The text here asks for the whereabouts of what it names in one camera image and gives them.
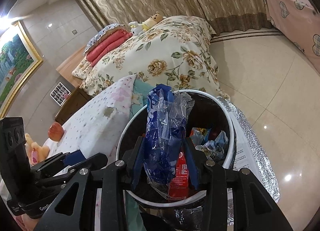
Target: heart pattern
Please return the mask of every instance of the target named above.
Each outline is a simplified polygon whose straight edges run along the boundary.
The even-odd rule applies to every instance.
[[[267,0],[263,0],[264,6],[267,5]]]
[[[320,36],[318,34],[313,36],[313,42],[315,43],[312,47],[313,53],[320,57]]]
[[[304,8],[304,6],[306,6],[306,4],[305,4],[304,2],[298,1],[298,0],[296,0],[296,1],[294,2],[294,5],[296,6],[296,8],[297,8],[299,11],[301,11],[301,10]]]
[[[302,52],[302,48],[300,47],[300,45],[297,42],[294,42],[293,44],[295,44],[295,46],[300,49],[300,51]]]
[[[275,28],[276,28],[275,21],[273,20],[273,18],[272,18],[272,17],[270,17],[270,22],[271,22],[271,24],[273,25],[273,27],[275,27]]]
[[[281,9],[282,18],[286,18],[290,14],[287,7],[285,6],[284,2],[280,2],[279,5]]]

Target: plastic bag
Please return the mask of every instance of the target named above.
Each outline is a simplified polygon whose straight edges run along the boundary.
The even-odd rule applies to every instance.
[[[193,105],[194,100],[186,92],[173,94],[167,85],[159,84],[150,91],[144,168],[151,181],[167,185],[175,177],[175,166]]]
[[[224,131],[221,131],[213,141],[207,141],[204,145],[197,145],[196,150],[203,151],[208,160],[219,162],[226,156],[223,147],[228,144],[228,137]]]

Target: folded blanket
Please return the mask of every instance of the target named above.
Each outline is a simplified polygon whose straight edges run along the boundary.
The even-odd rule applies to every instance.
[[[86,54],[94,50],[94,48],[98,46],[102,41],[104,41],[112,33],[115,33],[117,30],[120,30],[121,28],[125,28],[125,26],[117,23],[113,23],[104,27],[88,42],[87,46],[84,48],[83,55],[85,56]]]
[[[80,64],[73,70],[72,75],[80,79],[86,79],[88,73],[91,71],[92,67],[90,62],[86,60],[86,57],[80,62]]]
[[[94,67],[99,60],[108,52],[111,50],[114,50],[115,48],[121,46],[125,41],[127,41],[129,38],[132,37],[132,33],[128,33],[127,35],[121,37],[120,39],[116,40],[115,42],[111,43],[109,46],[107,46],[104,51],[91,63],[91,67]]]
[[[94,61],[104,49],[109,46],[111,43],[115,42],[116,40],[120,39],[121,37],[127,35],[128,32],[124,29],[117,30],[109,37],[107,37],[104,41],[102,41],[98,46],[96,46],[90,53],[87,54],[87,61],[92,62]]]

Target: floral bedspread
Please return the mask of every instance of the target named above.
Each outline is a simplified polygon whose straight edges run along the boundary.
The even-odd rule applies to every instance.
[[[213,28],[198,17],[164,19],[106,54],[89,72],[81,88],[95,96],[118,79],[137,74],[137,78],[152,86],[198,89],[229,99],[220,90],[219,69],[209,52],[212,34]]]

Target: trash can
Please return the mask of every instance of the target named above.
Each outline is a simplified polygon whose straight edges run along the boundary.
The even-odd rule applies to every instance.
[[[186,136],[190,136],[193,127],[212,128],[214,131],[225,131],[228,137],[228,151],[222,166],[225,169],[232,169],[236,157],[236,131],[233,128],[232,120],[226,108],[215,97],[199,90],[179,90],[187,92],[195,101],[190,112]],[[141,108],[129,121],[120,136],[116,159],[121,159],[127,150],[133,149],[139,136],[146,132],[147,106]],[[150,184],[147,183],[147,175],[144,169],[141,171],[139,183],[134,192],[128,193],[145,208],[195,208],[201,206],[206,191],[199,191],[189,198],[180,201],[168,202]]]

